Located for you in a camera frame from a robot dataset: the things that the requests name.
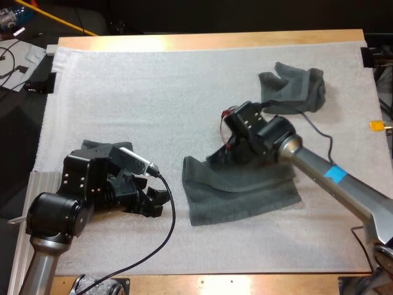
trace table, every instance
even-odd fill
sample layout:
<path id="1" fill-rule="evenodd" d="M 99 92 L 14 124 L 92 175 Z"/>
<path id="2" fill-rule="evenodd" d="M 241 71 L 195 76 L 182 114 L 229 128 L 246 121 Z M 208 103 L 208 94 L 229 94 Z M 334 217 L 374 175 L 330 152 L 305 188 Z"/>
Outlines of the table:
<path id="1" fill-rule="evenodd" d="M 162 52 L 363 41 L 361 29 L 156 36 L 64 37 L 58 45 L 101 52 Z M 132 294 L 338 294 L 337 278 L 351 274 L 127 276 Z M 51 294 L 67 294 L 76 277 L 55 277 Z"/>

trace dark gray cloth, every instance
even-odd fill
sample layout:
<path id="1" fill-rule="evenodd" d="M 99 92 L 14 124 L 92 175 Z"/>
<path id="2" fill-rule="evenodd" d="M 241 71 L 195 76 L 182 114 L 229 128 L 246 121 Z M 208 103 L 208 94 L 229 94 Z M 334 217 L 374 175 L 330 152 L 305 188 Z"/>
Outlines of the dark gray cloth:
<path id="1" fill-rule="evenodd" d="M 323 106 L 326 93 L 323 71 L 315 68 L 305 71 L 282 63 L 276 63 L 274 68 L 281 79 L 271 72 L 259 74 L 262 103 L 275 100 L 283 106 L 270 106 L 264 112 L 297 114 L 291 108 L 301 112 L 316 112 Z"/>
<path id="2" fill-rule="evenodd" d="M 263 162 L 211 165 L 185 157 L 182 182 L 191 225 L 235 221 L 299 202 L 292 166 Z"/>

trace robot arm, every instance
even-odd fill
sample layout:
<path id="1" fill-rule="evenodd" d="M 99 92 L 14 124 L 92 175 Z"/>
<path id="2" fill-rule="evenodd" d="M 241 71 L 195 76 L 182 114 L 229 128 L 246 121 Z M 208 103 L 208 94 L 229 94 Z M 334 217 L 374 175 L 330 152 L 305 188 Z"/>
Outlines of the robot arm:
<path id="1" fill-rule="evenodd" d="M 260 108 L 249 101 L 232 111 L 225 122 L 236 138 L 227 151 L 237 157 L 234 161 L 269 153 L 278 161 L 291 161 L 364 223 L 375 260 L 393 275 L 393 200 L 303 147 L 287 119 L 276 116 L 265 121 Z"/>
<path id="2" fill-rule="evenodd" d="M 28 210 L 26 233 L 31 235 L 34 255 L 20 295 L 49 295 L 58 258 L 93 215 L 122 211 L 161 216 L 168 191 L 149 187 L 145 194 L 147 180 L 135 177 L 158 172 L 158 168 L 131 149 L 130 143 L 84 142 L 83 149 L 64 159 L 59 190 L 41 193 Z"/>

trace black cable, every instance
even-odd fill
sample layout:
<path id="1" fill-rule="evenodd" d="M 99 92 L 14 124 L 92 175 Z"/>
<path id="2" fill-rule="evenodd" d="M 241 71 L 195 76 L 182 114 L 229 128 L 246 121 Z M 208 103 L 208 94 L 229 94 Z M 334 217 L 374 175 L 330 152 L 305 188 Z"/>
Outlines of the black cable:
<path id="1" fill-rule="evenodd" d="M 392 66 L 392 104 L 391 104 L 391 120 L 393 120 L 393 66 Z"/>
<path id="2" fill-rule="evenodd" d="M 359 237 L 357 236 L 357 234 L 355 233 L 355 230 L 356 230 L 356 229 L 363 229 L 363 228 L 364 228 L 364 226 L 355 226 L 355 227 L 352 227 L 352 228 L 351 228 L 351 232 L 352 232 L 352 234 L 354 235 L 354 237 L 355 237 L 355 239 L 357 240 L 357 242 L 359 243 L 359 245 L 362 247 L 363 252 L 364 252 L 364 255 L 366 256 L 368 265 L 370 266 L 371 272 L 374 272 L 374 267 L 373 267 L 373 265 L 371 264 L 371 260 L 370 260 L 370 257 L 369 257 L 368 254 L 367 254 L 367 250 L 366 250 L 366 248 L 364 247 L 364 245 L 363 245 L 362 241 L 360 240 L 360 238 L 359 238 Z"/>
<path id="3" fill-rule="evenodd" d="M 302 116 L 306 119 L 306 121 L 315 129 L 315 131 L 318 132 L 319 135 L 328 138 L 328 139 L 329 139 L 329 150 L 327 151 L 327 158 L 329 159 L 330 164 L 335 165 L 335 162 L 334 162 L 333 159 L 332 159 L 332 149 L 333 149 L 333 137 L 332 137 L 332 136 L 330 136 L 330 135 L 328 135 L 328 134 L 325 134 L 325 133 L 321 132 L 321 131 L 312 123 L 312 121 L 306 116 L 306 114 L 305 114 L 304 112 L 301 112 L 301 111 L 299 111 L 299 110 L 297 110 L 297 109 L 295 109 L 295 108 L 292 108 L 292 107 L 290 107 L 290 106 L 284 105 L 284 104 L 282 104 L 280 101 L 268 100 L 268 101 L 266 101 L 266 102 L 264 102 L 264 103 L 259 104 L 259 108 L 262 110 L 263 108 L 266 108 L 266 107 L 271 106 L 271 105 L 280 106 L 280 107 L 282 107 L 282 108 L 284 108 L 284 109 L 288 109 L 288 110 L 290 110 L 290 111 L 295 111 L 295 112 L 297 112 L 298 114 L 302 115 Z"/>
<path id="4" fill-rule="evenodd" d="M 383 105 L 379 106 L 381 108 L 381 111 L 384 112 L 386 115 L 390 116 L 391 115 L 391 109 L 385 108 Z"/>
<path id="5" fill-rule="evenodd" d="M 82 30 L 83 30 L 83 32 L 84 32 L 84 35 L 86 36 L 86 33 L 85 33 L 85 28 L 84 28 L 84 25 L 83 25 L 83 23 L 82 23 L 82 20 L 80 19 L 79 12 L 78 12 L 78 10 L 77 10 L 77 8 L 76 8 L 76 7 L 74 7 L 74 10 L 75 10 L 76 17 L 78 18 L 78 21 L 79 21 L 80 27 L 82 28 Z"/>
<path id="6" fill-rule="evenodd" d="M 335 165 L 335 162 L 332 159 L 332 149 L 333 149 L 333 137 L 331 135 L 325 134 L 321 132 L 313 123 L 312 121 L 306 116 L 304 112 L 298 111 L 299 114 L 301 114 L 306 121 L 315 129 L 315 131 L 318 132 L 319 135 L 326 137 L 329 139 L 329 150 L 327 151 L 327 158 L 329 159 L 330 164 Z"/>
<path id="7" fill-rule="evenodd" d="M 15 55 L 8 48 L 0 47 L 0 49 L 4 49 L 3 54 L 6 53 L 6 52 L 9 52 L 11 54 L 11 57 L 12 57 L 12 70 L 9 72 L 9 75 L 8 75 L 7 79 L 0 85 L 0 87 L 2 87 L 5 83 L 7 83 L 8 79 L 10 79 L 10 76 L 14 73 L 14 69 L 15 69 Z"/>
<path id="8" fill-rule="evenodd" d="M 381 108 L 384 107 L 386 111 L 389 111 L 389 115 L 390 115 L 391 108 L 382 99 L 379 98 L 378 100 L 379 100 L 379 103 L 381 105 Z"/>
<path id="9" fill-rule="evenodd" d="M 172 207 L 172 225 L 171 225 L 171 228 L 170 228 L 170 230 L 169 230 L 169 232 L 168 232 L 168 235 L 166 236 L 164 242 L 162 242 L 162 244 L 161 244 L 160 246 L 158 246 L 153 252 L 151 252 L 151 253 L 150 253 L 149 255 L 147 255 L 145 258 L 142 258 L 141 260 L 139 260 L 138 262 L 135 262 L 134 264 L 132 264 L 132 265 L 130 265 L 130 266 L 124 267 L 123 269 L 119 269 L 119 270 L 117 270 L 117 271 L 115 271 L 115 272 L 110 273 L 109 275 L 106 275 L 106 276 L 103 277 L 103 278 L 100 278 L 98 281 L 94 282 L 94 283 L 91 284 L 89 287 L 85 288 L 85 289 L 82 290 L 81 292 L 78 292 L 77 295 L 85 294 L 88 290 L 94 288 L 94 287 L 97 286 L 98 284 L 102 283 L 104 280 L 107 280 L 108 278 L 111 278 L 111 277 L 113 277 L 114 275 L 118 275 L 118 274 L 120 274 L 120 273 L 122 273 L 122 272 L 125 272 L 126 270 L 130 270 L 130 269 L 132 269 L 132 268 L 134 268 L 134 267 L 140 265 L 141 263 L 145 262 L 145 261 L 148 260 L 150 257 L 152 257 L 154 254 L 156 254 L 157 252 L 159 252 L 159 251 L 166 245 L 166 243 L 169 241 L 169 239 L 170 239 L 170 237 L 171 237 L 171 235 L 172 235 L 173 229 L 174 229 L 174 225 L 175 225 L 175 223 L 176 223 L 176 210 L 175 210 L 175 207 L 174 207 L 174 200 L 173 200 L 173 197 L 172 197 L 172 192 L 171 192 L 171 189 L 169 188 L 168 183 L 166 182 L 165 178 L 162 177 L 162 175 L 161 175 L 157 170 L 150 170 L 150 171 L 148 171 L 148 173 L 149 173 L 150 175 L 154 176 L 154 177 L 157 177 L 157 178 L 160 178 L 160 179 L 161 179 L 161 181 L 162 181 L 163 184 L 165 185 L 166 190 L 167 190 L 168 193 L 169 193 L 169 199 L 170 199 L 170 201 L 171 201 L 171 207 Z"/>
<path id="10" fill-rule="evenodd" d="M 12 43 L 10 46 L 8 46 L 8 48 L 2 47 L 2 49 L 4 49 L 4 52 L 0 55 L 0 59 L 1 59 L 1 58 L 4 56 L 4 54 L 6 54 L 6 52 L 9 52 L 9 53 L 11 54 L 11 57 L 12 57 L 12 60 L 13 60 L 12 70 L 15 69 L 15 57 L 14 57 L 13 53 L 11 52 L 10 48 L 11 48 L 12 46 L 14 46 L 14 45 L 15 45 L 16 43 L 18 43 L 18 42 L 20 42 L 20 40 L 17 40 L 16 42 Z M 12 73 L 7 77 L 7 79 L 0 85 L 0 87 L 3 86 L 5 83 L 7 83 L 7 81 L 11 78 L 11 75 L 12 75 L 13 73 L 14 73 L 14 72 L 12 72 Z"/>
<path id="11" fill-rule="evenodd" d="M 18 86 L 21 86 L 22 84 L 26 83 L 27 81 L 28 81 L 28 80 L 23 81 L 23 82 L 19 83 L 18 85 L 12 87 L 11 89 L 7 89 L 6 93 L 3 94 L 2 96 L 0 96 L 0 102 L 1 102 L 8 94 L 10 94 L 11 91 L 12 91 L 13 89 L 17 88 Z"/>
<path id="12" fill-rule="evenodd" d="M 384 68 L 378 67 L 374 71 L 374 81 L 378 83 L 378 79 L 382 76 L 382 73 L 385 71 Z"/>

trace yellow stick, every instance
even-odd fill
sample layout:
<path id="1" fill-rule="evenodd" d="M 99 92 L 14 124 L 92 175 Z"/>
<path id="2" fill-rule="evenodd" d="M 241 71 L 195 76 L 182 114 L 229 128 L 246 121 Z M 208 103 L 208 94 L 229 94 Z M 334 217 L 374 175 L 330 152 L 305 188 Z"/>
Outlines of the yellow stick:
<path id="1" fill-rule="evenodd" d="M 37 7 L 33 6 L 33 5 L 30 5 L 30 4 L 26 3 L 25 1 L 15 0 L 15 2 L 18 2 L 18 3 L 22 4 L 23 6 L 26 6 L 26 7 L 30 8 L 30 9 L 33 9 L 34 11 L 38 12 L 39 14 L 45 15 L 46 17 L 51 18 L 52 20 L 55 20 L 55 21 L 57 21 L 59 23 L 62 23 L 64 25 L 66 25 L 66 26 L 69 26 L 69 27 L 71 27 L 71 28 L 73 28 L 75 30 L 78 30 L 78 31 L 81 31 L 81 32 L 84 31 L 84 29 L 82 29 L 82 28 L 80 28 L 80 27 L 78 27 L 76 25 L 73 25 L 72 23 L 66 22 L 65 20 L 62 20 L 61 18 L 58 18 L 58 17 L 56 17 L 56 16 L 54 16 L 52 14 L 49 14 L 46 11 L 41 10 L 40 8 L 37 8 Z M 85 33 L 88 34 L 88 35 L 91 35 L 91 36 L 98 36 L 95 33 L 87 31 L 86 29 L 85 29 Z"/>

